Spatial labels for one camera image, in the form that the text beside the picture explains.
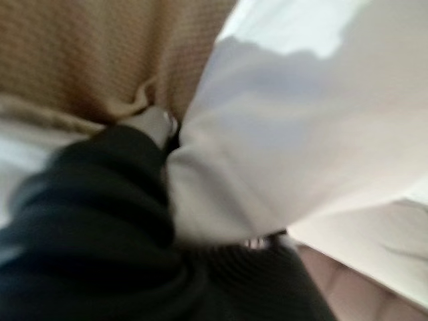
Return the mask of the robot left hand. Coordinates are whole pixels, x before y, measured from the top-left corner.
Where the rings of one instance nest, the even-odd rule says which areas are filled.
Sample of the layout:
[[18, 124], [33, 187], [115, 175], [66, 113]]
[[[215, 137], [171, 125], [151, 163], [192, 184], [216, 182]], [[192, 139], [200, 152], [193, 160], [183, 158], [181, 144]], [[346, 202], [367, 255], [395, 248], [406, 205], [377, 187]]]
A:
[[281, 231], [174, 246], [163, 179], [177, 129], [153, 107], [58, 151], [1, 230], [2, 320], [333, 320]]

